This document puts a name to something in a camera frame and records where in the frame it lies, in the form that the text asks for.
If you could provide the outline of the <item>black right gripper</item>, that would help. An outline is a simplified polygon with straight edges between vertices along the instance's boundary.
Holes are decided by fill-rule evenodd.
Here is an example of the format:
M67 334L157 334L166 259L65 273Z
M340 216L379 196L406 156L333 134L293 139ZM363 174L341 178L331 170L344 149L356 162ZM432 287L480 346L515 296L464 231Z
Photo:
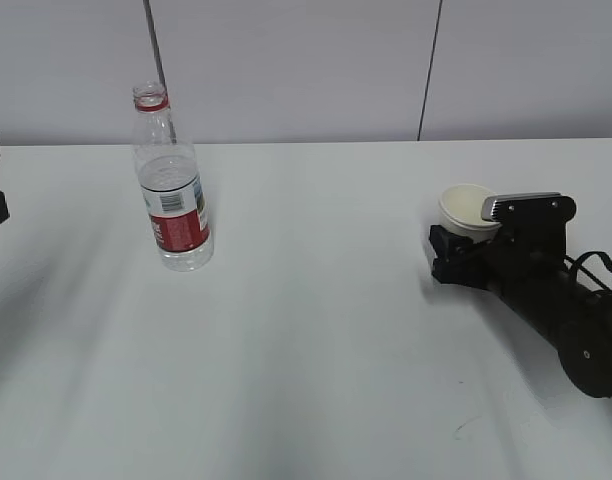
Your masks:
M435 252L432 276L441 284L498 295L559 295L563 289L565 254L528 251L499 231L474 243L439 224L430 226L429 241Z

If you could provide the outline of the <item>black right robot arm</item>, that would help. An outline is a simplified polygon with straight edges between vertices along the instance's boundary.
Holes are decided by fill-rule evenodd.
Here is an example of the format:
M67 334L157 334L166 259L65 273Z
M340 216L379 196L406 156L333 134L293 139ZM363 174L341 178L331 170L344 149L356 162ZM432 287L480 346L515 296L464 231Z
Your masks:
M571 259L504 230L475 243L441 225L431 226L429 241L435 280L491 292L556 350L580 391L612 397L612 289L579 282L589 253Z

